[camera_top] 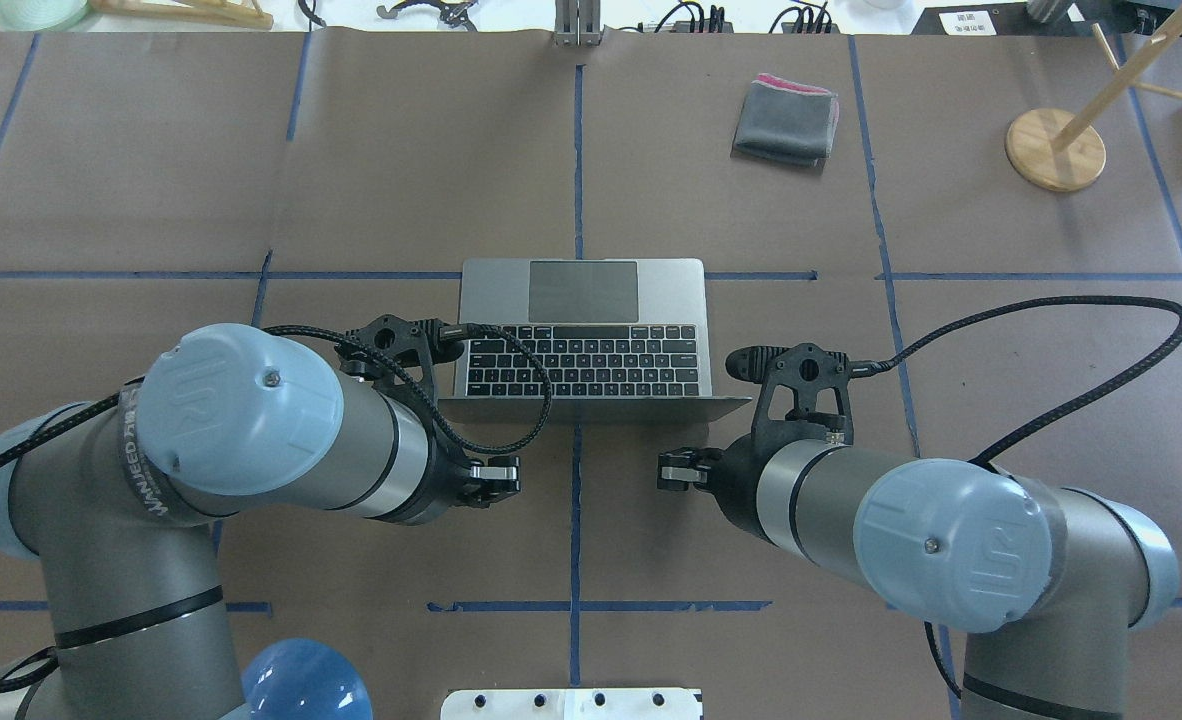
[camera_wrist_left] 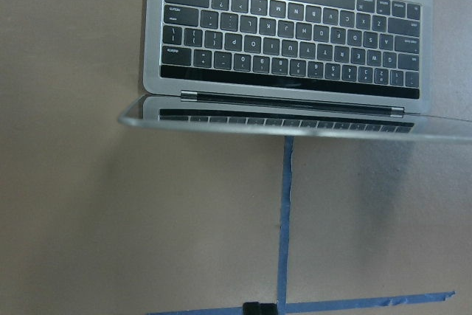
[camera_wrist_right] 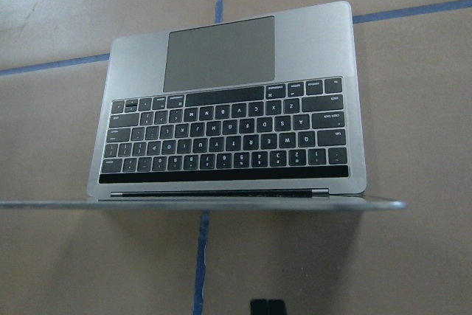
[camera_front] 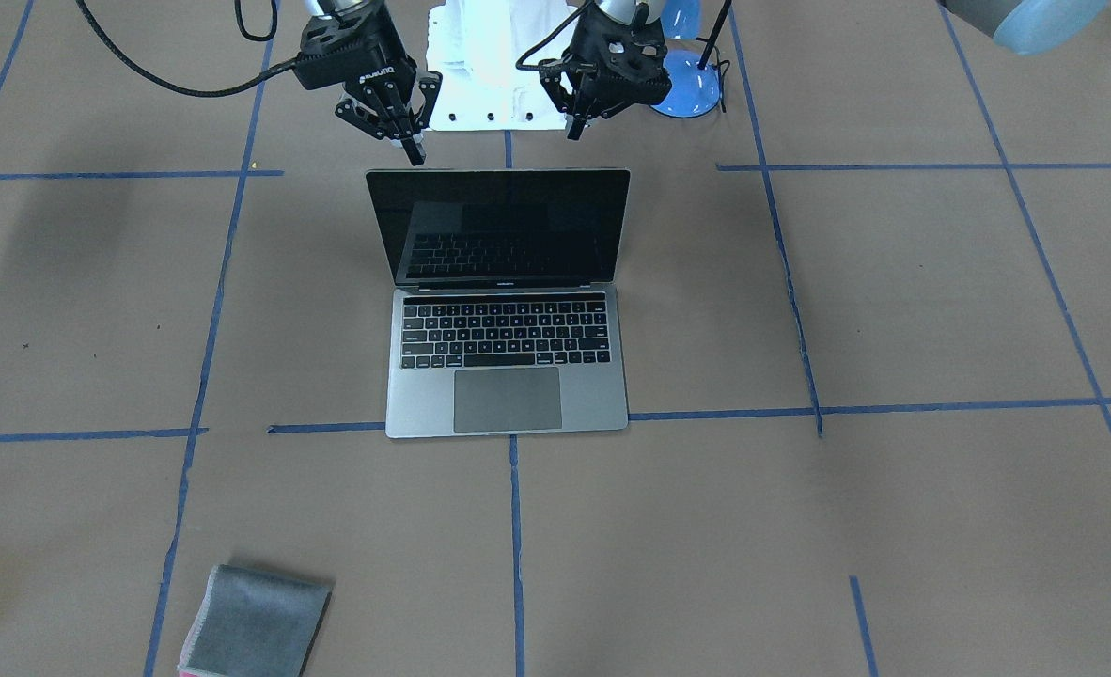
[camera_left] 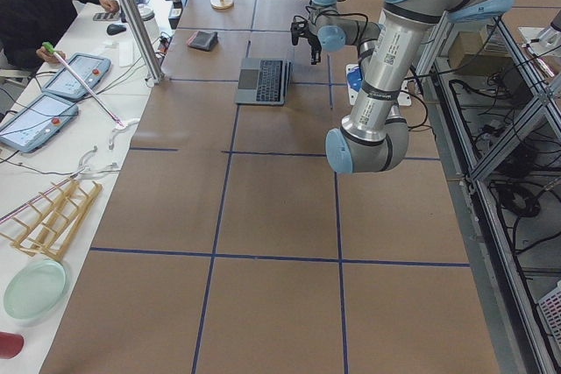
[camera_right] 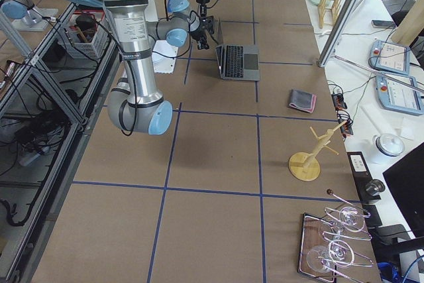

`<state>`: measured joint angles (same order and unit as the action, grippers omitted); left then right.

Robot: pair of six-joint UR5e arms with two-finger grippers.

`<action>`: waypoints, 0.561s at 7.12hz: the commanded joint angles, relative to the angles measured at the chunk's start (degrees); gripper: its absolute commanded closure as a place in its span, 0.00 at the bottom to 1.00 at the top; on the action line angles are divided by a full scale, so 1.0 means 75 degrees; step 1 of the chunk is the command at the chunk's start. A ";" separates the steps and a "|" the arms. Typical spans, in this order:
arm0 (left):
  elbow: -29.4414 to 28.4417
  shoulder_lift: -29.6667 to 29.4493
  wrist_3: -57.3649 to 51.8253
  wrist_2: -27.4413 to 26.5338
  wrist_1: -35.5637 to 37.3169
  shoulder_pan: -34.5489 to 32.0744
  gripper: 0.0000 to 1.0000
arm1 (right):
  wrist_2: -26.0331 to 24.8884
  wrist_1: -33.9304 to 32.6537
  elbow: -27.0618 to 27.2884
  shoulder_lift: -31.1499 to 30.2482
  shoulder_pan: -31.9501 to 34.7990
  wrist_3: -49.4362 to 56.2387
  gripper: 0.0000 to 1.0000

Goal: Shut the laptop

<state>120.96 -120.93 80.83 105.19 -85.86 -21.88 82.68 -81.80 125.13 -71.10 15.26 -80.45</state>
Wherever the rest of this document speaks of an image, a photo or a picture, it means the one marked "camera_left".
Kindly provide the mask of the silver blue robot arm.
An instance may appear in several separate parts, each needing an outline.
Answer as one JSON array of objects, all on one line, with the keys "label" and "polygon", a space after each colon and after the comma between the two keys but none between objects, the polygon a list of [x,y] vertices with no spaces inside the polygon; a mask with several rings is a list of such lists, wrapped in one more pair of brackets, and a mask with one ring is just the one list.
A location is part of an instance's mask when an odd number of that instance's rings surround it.
[{"label": "silver blue robot arm", "polygon": [[515,0],[383,0],[382,24],[341,17],[337,0],[311,0],[308,30],[315,46],[335,52],[356,46],[362,81],[352,111],[328,132],[325,151],[336,173],[391,170],[408,149],[408,125],[398,106],[401,85],[429,28],[498,17]]}]

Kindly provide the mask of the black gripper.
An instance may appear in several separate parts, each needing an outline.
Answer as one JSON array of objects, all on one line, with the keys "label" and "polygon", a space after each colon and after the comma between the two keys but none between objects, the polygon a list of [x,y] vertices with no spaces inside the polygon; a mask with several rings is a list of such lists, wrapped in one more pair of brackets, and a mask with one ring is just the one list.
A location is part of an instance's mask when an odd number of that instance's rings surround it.
[{"label": "black gripper", "polygon": [[310,64],[317,65],[321,62],[321,52],[322,52],[321,43],[318,37],[312,32],[309,32],[306,35],[306,39],[310,46]]}]

